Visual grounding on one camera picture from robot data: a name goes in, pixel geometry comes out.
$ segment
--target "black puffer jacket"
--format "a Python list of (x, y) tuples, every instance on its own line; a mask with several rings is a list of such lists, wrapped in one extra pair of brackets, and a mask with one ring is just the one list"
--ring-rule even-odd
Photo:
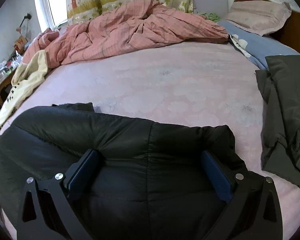
[(75, 209), (97, 239), (201, 239), (226, 203), (200, 153), (210, 149), (247, 172), (226, 125), (189, 128), (94, 113), (92, 104), (67, 107), (32, 108), (0, 137), (0, 203), (14, 226), (26, 179), (64, 173), (88, 148), (104, 160)]

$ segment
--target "pink pillowcase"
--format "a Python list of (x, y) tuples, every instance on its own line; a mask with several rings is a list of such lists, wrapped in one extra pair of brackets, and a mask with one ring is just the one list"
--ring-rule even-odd
[(288, 3), (255, 0), (234, 2), (223, 20), (247, 32), (263, 36), (280, 30), (290, 15)]

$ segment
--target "window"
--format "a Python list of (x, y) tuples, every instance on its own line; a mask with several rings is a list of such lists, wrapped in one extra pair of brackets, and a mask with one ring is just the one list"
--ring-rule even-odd
[(45, 13), (51, 28), (67, 21), (66, 0), (43, 0)]

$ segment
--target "green cloth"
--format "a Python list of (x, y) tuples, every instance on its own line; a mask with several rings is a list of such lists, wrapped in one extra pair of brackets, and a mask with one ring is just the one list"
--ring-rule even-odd
[(267, 103), (262, 169), (300, 187), (300, 56), (268, 56), (269, 71), (256, 70)]
[(219, 22), (220, 21), (220, 16), (216, 13), (210, 13), (210, 14), (207, 14), (207, 13), (199, 13), (198, 15), (204, 15), (206, 17), (207, 20), (211, 20), (215, 23)]

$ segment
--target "pillow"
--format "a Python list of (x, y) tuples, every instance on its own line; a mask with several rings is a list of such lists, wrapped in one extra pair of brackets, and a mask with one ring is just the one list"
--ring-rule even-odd
[(218, 24), (223, 26), (227, 32), (229, 32), (231, 42), (234, 46), (261, 70), (269, 69), (266, 62), (266, 56), (300, 55), (294, 49), (277, 40), (246, 32), (230, 22), (221, 21)]
[(288, 3), (255, 0), (234, 2), (223, 20), (247, 32), (263, 36), (280, 30), (290, 15)]

